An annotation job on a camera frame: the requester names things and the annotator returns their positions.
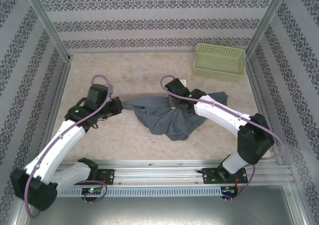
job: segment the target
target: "green plastic basket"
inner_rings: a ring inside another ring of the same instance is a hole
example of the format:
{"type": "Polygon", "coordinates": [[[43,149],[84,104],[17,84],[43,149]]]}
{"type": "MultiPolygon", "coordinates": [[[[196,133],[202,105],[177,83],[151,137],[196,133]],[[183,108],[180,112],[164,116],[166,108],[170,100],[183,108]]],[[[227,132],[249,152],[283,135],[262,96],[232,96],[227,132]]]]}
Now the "green plastic basket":
{"type": "Polygon", "coordinates": [[[243,49],[198,43],[193,62],[194,76],[239,82],[245,73],[243,49]]]}

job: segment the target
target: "gray cloth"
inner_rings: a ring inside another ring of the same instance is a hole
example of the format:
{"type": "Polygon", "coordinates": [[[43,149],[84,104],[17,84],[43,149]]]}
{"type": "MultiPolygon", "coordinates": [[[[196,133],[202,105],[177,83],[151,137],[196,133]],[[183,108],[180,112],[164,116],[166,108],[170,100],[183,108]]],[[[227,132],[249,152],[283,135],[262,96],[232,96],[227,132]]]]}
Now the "gray cloth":
{"type": "MultiPolygon", "coordinates": [[[[225,92],[208,94],[212,99],[227,105],[225,92]]],[[[186,140],[206,118],[189,114],[181,109],[171,109],[168,96],[146,97],[123,102],[123,108],[133,110],[138,120],[152,134],[166,134],[171,140],[186,140]]]]}

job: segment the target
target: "patterned wallpaper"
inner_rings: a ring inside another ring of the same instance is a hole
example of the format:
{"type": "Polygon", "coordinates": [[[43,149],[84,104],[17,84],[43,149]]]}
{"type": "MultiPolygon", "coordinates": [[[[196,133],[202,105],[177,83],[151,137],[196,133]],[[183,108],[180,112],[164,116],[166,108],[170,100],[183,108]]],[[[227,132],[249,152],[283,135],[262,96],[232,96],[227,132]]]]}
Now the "patterned wallpaper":
{"type": "Polygon", "coordinates": [[[283,0],[250,58],[311,224],[319,224],[318,3],[283,0]]]}
{"type": "Polygon", "coordinates": [[[0,0],[0,225],[11,171],[39,152],[64,61],[28,0],[0,0]]]}
{"type": "Polygon", "coordinates": [[[246,48],[271,0],[41,0],[70,54],[246,48]]]}

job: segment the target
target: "marble floor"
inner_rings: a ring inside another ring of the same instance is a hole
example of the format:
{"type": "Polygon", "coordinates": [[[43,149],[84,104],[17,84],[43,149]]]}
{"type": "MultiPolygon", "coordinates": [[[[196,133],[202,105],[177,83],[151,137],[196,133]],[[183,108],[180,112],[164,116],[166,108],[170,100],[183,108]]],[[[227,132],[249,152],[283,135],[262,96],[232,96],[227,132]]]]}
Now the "marble floor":
{"type": "MultiPolygon", "coordinates": [[[[192,75],[193,53],[102,53],[74,55],[53,134],[68,109],[86,97],[92,77],[107,76],[113,84],[113,97],[122,101],[152,95],[166,95],[160,87],[164,75],[186,79],[190,90],[207,93],[225,91],[228,106],[247,114],[257,107],[247,75],[239,83],[218,81],[192,75]]],[[[171,141],[166,135],[153,135],[133,111],[99,122],[73,146],[66,159],[110,160],[202,160],[224,159],[237,148],[237,139],[226,129],[206,120],[186,141],[171,141]]]]}

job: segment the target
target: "basket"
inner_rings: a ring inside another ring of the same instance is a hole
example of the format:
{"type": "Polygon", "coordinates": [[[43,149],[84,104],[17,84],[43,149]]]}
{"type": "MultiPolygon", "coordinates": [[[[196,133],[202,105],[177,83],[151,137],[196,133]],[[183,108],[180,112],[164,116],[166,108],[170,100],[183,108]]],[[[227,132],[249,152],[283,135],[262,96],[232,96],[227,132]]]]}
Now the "basket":
{"type": "Polygon", "coordinates": [[[239,82],[245,73],[245,57],[243,49],[197,43],[194,76],[239,82]]]}

